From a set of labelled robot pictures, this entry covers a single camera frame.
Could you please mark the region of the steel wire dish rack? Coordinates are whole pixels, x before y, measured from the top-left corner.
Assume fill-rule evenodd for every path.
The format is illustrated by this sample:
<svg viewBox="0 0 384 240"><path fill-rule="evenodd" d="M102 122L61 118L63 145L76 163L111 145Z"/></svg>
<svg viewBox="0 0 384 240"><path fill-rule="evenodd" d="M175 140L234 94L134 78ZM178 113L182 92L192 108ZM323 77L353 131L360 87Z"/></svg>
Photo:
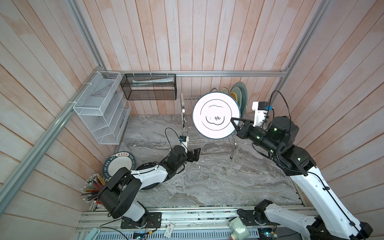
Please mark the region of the steel wire dish rack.
<svg viewBox="0 0 384 240"><path fill-rule="evenodd" d="M201 149L201 156L228 155L237 150L235 127L241 110L237 101L222 92L187 98L180 93L182 135L187 137L189 150Z"/></svg>

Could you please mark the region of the green rim lettered plate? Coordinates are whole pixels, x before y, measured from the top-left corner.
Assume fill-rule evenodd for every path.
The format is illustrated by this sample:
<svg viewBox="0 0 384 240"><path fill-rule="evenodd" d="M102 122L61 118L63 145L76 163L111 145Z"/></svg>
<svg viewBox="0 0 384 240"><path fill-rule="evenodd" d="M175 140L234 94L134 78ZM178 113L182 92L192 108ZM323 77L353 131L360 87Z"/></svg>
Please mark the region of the green rim lettered plate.
<svg viewBox="0 0 384 240"><path fill-rule="evenodd" d="M134 155L125 151L111 155L103 165L103 175L105 179L109 180L120 168L123 167L130 171L135 169L136 159Z"/></svg>

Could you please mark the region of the yellow woven plate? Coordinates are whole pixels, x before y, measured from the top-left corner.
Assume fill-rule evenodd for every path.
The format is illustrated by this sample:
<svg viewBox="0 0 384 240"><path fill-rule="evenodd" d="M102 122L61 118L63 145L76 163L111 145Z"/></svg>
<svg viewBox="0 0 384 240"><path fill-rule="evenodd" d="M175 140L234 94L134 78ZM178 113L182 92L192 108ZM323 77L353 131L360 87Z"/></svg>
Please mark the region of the yellow woven plate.
<svg viewBox="0 0 384 240"><path fill-rule="evenodd" d="M230 96L236 101L236 103L238 103L238 96L236 93L230 92Z"/></svg>

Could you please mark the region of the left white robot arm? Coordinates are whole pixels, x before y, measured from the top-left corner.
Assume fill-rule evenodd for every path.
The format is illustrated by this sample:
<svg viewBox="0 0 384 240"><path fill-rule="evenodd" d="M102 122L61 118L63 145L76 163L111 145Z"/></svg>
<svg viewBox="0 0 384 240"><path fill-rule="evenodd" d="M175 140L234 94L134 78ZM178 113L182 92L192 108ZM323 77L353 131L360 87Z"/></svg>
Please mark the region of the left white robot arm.
<svg viewBox="0 0 384 240"><path fill-rule="evenodd" d="M113 219L125 217L139 222L147 213L147 209L135 201L138 192L170 180L181 172L179 169L187 162L197 162L200 153L200 148L186 151L182 146L174 146L166 158L154 163L152 167L136 171L121 167L107 181L97 198Z"/></svg>

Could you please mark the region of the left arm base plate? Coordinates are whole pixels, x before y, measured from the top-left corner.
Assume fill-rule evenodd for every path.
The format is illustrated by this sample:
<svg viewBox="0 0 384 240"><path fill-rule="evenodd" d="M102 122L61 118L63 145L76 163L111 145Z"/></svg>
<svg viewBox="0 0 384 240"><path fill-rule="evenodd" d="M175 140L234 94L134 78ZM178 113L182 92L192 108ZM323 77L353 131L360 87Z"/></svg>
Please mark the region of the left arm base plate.
<svg viewBox="0 0 384 240"><path fill-rule="evenodd" d="M161 227L161 221L161 212L145 213L136 222L130 218L122 217L121 229L144 229L145 227L158 229Z"/></svg>

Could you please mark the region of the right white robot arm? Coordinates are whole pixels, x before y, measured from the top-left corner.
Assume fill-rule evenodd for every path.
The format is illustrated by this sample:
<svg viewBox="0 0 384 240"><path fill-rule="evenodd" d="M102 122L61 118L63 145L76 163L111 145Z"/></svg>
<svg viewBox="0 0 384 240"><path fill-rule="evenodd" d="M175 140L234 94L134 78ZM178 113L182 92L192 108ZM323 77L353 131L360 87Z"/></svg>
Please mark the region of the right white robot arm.
<svg viewBox="0 0 384 240"><path fill-rule="evenodd" d="M306 194L318 216L306 216L282 209L272 201L263 200L255 206L254 218L259 225L276 223L311 240L366 240L373 232L370 224L351 214L323 178L311 155L293 144L299 131L287 117L275 117L264 130L246 119L231 118L237 136L249 139L267 151L286 176Z"/></svg>

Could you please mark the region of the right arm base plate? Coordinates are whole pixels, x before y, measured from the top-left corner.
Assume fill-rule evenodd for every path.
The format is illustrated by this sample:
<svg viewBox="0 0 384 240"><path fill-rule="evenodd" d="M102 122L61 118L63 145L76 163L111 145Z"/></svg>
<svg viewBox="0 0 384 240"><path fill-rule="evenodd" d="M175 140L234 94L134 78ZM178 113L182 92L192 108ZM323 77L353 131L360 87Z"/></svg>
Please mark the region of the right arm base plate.
<svg viewBox="0 0 384 240"><path fill-rule="evenodd" d="M237 214L246 226L264 226L268 223L263 211L238 209Z"/></svg>

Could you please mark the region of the cream floral plate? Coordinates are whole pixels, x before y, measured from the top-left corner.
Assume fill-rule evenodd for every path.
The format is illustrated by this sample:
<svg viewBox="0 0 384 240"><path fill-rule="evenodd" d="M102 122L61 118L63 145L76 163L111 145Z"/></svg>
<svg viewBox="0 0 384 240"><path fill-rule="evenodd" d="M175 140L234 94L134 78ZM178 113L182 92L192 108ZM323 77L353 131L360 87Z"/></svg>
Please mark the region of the cream floral plate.
<svg viewBox="0 0 384 240"><path fill-rule="evenodd" d="M221 92L221 93L224 93L224 94L226 94L226 95L229 95L229 94L230 94L229 89L226 88L226 87L221 88L220 92Z"/></svg>

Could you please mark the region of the grey green plate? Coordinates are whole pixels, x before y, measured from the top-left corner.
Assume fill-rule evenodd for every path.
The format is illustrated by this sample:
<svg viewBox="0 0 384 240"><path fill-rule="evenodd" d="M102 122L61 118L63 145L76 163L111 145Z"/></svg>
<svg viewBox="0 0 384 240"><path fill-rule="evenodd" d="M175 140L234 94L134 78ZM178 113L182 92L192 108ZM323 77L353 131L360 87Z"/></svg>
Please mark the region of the grey green plate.
<svg viewBox="0 0 384 240"><path fill-rule="evenodd" d="M246 110L247 110L247 105L248 105L248 90L246 88L246 85L243 82L235 83L231 90L233 90L236 87L238 87L240 89L241 94L242 94L242 98L241 98L242 103L240 106L240 110L241 110L241 117L244 117Z"/></svg>

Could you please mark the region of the dark navy plate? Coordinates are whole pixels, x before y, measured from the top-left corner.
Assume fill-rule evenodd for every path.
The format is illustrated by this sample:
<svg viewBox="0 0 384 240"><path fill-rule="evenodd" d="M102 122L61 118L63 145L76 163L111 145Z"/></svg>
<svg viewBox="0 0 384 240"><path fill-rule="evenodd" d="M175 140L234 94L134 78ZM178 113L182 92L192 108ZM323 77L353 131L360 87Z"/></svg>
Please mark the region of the dark navy plate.
<svg viewBox="0 0 384 240"><path fill-rule="evenodd" d="M142 190L154 184L163 183L168 176L168 172L163 166L155 164L154 167L135 170L132 172L132 175L141 181L140 190Z"/></svg>

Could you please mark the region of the light teal flower plate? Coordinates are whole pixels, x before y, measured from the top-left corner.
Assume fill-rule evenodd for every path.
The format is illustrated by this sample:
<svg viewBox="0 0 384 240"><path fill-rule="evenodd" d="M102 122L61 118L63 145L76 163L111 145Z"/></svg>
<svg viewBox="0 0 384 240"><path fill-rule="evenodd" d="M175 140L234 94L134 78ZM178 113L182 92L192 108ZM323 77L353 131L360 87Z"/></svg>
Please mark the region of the light teal flower plate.
<svg viewBox="0 0 384 240"><path fill-rule="evenodd" d="M234 92L238 96L238 106L241 109L242 107L242 92L239 87L233 87L230 92Z"/></svg>

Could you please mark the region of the white plate black clover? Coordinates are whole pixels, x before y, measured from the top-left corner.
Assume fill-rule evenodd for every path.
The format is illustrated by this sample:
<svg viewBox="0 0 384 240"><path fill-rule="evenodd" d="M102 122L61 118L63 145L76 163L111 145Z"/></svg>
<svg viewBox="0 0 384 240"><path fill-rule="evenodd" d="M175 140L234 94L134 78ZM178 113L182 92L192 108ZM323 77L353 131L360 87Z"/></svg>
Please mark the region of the white plate black clover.
<svg viewBox="0 0 384 240"><path fill-rule="evenodd" d="M197 131L209 139L223 139L235 132L231 118L240 118L236 101L221 92L205 94L196 102L192 119Z"/></svg>

